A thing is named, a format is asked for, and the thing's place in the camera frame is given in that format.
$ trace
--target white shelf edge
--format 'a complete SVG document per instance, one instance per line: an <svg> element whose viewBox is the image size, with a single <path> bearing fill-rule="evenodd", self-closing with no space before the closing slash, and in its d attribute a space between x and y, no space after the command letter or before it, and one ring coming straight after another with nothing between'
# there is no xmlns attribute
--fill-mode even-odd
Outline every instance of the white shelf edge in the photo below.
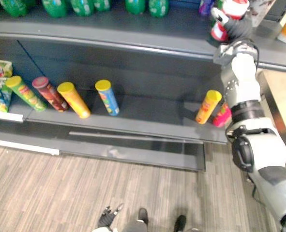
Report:
<svg viewBox="0 0 286 232"><path fill-rule="evenodd" d="M0 146L8 146L12 148L35 151L35 152L42 152L42 153L47 153L51 155L60 154L60 151L58 149L47 148L47 147L42 147L42 146L33 146L33 145L27 145L27 144L21 144L21 143L14 143L14 142L3 141L3 140L0 140Z"/></svg>
<svg viewBox="0 0 286 232"><path fill-rule="evenodd" d="M15 121L15 122L23 122L23 115L0 112L0 119L8 120L8 121Z"/></svg>

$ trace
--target upper shelf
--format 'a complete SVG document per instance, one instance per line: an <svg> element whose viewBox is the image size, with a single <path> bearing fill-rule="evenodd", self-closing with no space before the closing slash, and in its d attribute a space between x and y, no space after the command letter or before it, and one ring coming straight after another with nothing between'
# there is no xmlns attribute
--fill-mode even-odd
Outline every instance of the upper shelf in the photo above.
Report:
<svg viewBox="0 0 286 232"><path fill-rule="evenodd" d="M55 19L42 6L20 18L0 11L0 37L110 46L205 60L212 60L216 49L208 43L210 29L211 21L194 9L171 7L167 17L158 19L148 12L127 13L124 1L118 1L111 11L90 17L72 12ZM280 29L279 24L264 21L254 30L261 68L286 71L286 44L275 40Z"/></svg>

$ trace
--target black shoe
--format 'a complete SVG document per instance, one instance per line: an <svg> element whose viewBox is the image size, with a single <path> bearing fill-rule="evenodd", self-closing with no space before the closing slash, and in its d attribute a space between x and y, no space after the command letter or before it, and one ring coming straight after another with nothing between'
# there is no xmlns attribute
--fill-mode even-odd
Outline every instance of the black shoe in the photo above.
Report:
<svg viewBox="0 0 286 232"><path fill-rule="evenodd" d="M174 232L183 232L186 226L186 222L187 222L186 216L180 215L175 222Z"/></svg>
<svg viewBox="0 0 286 232"><path fill-rule="evenodd" d="M140 208L138 211L138 220L142 220L146 225L148 225L148 214L145 208Z"/></svg>

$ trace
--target blue chip canister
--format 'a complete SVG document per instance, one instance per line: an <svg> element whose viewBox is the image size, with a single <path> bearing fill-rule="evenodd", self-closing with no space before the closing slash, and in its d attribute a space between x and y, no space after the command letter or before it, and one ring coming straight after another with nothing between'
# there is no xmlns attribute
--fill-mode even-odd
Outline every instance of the blue chip canister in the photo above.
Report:
<svg viewBox="0 0 286 232"><path fill-rule="evenodd" d="M99 92L100 97L108 111L112 116L116 116L119 113L119 107L116 102L115 95L111 88L111 83L108 80L100 80L95 83L95 88Z"/></svg>

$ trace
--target lower shelf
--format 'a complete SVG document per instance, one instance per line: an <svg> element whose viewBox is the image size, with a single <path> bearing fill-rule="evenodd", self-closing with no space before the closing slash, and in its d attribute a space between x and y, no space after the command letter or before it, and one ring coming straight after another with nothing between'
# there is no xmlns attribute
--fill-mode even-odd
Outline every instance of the lower shelf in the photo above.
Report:
<svg viewBox="0 0 286 232"><path fill-rule="evenodd" d="M69 135L70 131L77 129L46 123L0 121L0 142L7 142L2 145L51 154L61 151L183 170L205 170L203 143L129 141Z"/></svg>
<svg viewBox="0 0 286 232"><path fill-rule="evenodd" d="M223 144L227 142L224 128L215 127L211 121L204 125L195 122L199 103L120 95L117 96L120 113L118 116L110 116L96 92L78 91L92 111L89 118L80 119L71 109L60 113L49 105L43 112L32 110L25 120L165 138ZM13 101L10 112L21 110L21 107L19 101ZM30 109L26 104L24 107L24 111Z"/></svg>

